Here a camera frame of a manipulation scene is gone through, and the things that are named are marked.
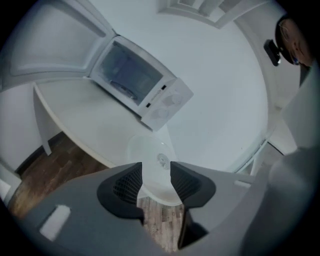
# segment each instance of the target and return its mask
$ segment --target microwave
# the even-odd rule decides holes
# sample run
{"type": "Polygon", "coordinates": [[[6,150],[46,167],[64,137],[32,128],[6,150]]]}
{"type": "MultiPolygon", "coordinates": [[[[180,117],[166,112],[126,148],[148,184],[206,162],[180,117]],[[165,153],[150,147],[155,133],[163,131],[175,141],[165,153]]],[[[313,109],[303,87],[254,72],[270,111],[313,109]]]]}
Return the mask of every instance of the microwave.
{"type": "Polygon", "coordinates": [[[90,77],[155,131],[193,96],[180,78],[122,36],[112,39],[90,77]]]}
{"type": "Polygon", "coordinates": [[[160,61],[117,34],[87,0],[38,1],[2,52],[2,86],[87,77],[155,131],[193,96],[160,61]]]}

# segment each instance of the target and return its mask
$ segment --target gray surface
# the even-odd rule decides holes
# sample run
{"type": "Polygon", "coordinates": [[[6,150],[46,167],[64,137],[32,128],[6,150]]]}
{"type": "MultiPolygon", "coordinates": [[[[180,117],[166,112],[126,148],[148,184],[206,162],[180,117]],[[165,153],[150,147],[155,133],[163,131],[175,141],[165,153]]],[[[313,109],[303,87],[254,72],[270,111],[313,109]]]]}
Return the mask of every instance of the gray surface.
{"type": "Polygon", "coordinates": [[[272,166],[268,188],[252,222],[243,251],[261,255],[291,233],[318,185],[320,148],[298,150],[272,166]]]}
{"type": "Polygon", "coordinates": [[[11,171],[9,167],[6,165],[6,163],[2,162],[1,159],[0,159],[0,179],[10,185],[10,189],[3,200],[4,205],[7,206],[9,204],[10,199],[16,192],[18,186],[20,185],[21,179],[16,173],[11,171]]]}
{"type": "MultiPolygon", "coordinates": [[[[268,175],[269,170],[260,170],[241,203],[208,235],[179,251],[177,255],[239,255],[242,239],[264,197],[268,175]]],[[[207,214],[207,211],[202,212],[203,216],[207,214]]]]}
{"type": "MultiPolygon", "coordinates": [[[[297,150],[282,157],[271,169],[261,169],[234,210],[208,235],[178,255],[268,253],[293,230],[312,200],[319,182],[319,155],[320,148],[297,150]]],[[[193,170],[206,174],[196,166],[193,170]]],[[[203,216],[208,214],[204,207],[201,209],[203,216]]]]}
{"type": "Polygon", "coordinates": [[[25,221],[39,228],[56,205],[66,205],[71,214],[55,240],[58,245],[87,256],[164,254],[139,220],[115,217],[98,201],[100,183],[130,166],[118,166],[65,183],[33,208],[25,221]]]}
{"type": "Polygon", "coordinates": [[[315,61],[296,96],[282,111],[296,145],[310,148],[320,145],[320,70],[315,61]]]}
{"type": "Polygon", "coordinates": [[[247,187],[236,185],[234,182],[242,181],[252,184],[255,180],[255,176],[212,170],[188,163],[178,163],[208,177],[216,186],[215,194],[203,207],[189,210],[193,221],[200,224],[208,232],[222,223],[248,192],[247,187]]]}

